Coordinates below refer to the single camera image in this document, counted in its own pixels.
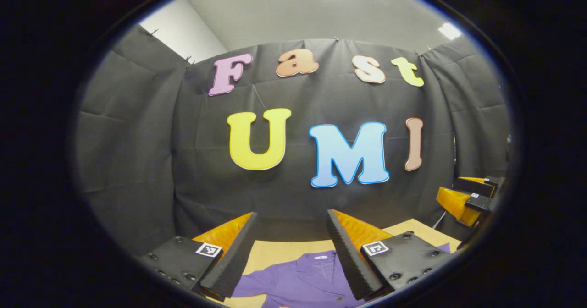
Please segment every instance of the letter m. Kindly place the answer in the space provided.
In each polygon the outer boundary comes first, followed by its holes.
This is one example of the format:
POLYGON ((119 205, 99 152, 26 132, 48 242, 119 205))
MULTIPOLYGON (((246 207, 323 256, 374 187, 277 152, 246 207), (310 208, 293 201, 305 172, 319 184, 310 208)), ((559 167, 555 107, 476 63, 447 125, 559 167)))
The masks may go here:
POLYGON ((332 174, 332 164, 336 166, 344 183, 350 184, 359 165, 363 162, 363 172, 359 175, 359 183, 381 183, 389 179, 385 170, 383 156, 383 133, 385 125, 380 122, 367 122, 359 129, 353 147, 338 127, 319 125, 310 128, 310 136, 316 139, 317 175, 312 179, 313 187, 333 187, 338 178, 332 174))

